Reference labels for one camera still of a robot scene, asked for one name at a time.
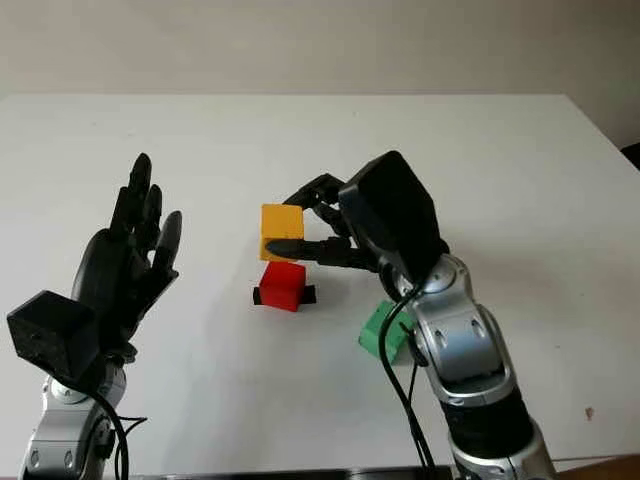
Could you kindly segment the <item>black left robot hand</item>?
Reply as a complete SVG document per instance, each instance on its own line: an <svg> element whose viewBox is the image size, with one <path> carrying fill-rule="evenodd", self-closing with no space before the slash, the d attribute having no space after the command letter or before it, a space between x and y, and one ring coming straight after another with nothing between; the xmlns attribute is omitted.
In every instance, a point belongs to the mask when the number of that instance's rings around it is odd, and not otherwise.
<svg viewBox="0 0 640 480"><path fill-rule="evenodd" d="M119 189L111 222L90 239L72 287L72 298L89 307L99 328L99 349L123 363L135 361L131 343L140 322L178 277L174 269L182 214L162 215L162 190L151 182L145 153Z"/></svg>

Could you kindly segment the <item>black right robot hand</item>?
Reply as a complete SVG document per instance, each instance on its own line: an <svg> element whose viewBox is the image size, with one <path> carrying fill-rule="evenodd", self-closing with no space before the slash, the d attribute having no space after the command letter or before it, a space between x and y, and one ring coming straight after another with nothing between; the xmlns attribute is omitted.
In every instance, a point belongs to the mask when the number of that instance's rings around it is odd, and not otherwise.
<svg viewBox="0 0 640 480"><path fill-rule="evenodd" d="M311 209L331 227L334 236L319 241L276 237L267 241L266 250L287 260L315 261L325 266L376 273L387 295L398 302L401 294L392 282L391 266L360 244L341 210L333 208L338 203L338 193L344 185L342 180L324 173L300 187L283 202L284 205L299 206L302 210Z"/></svg>

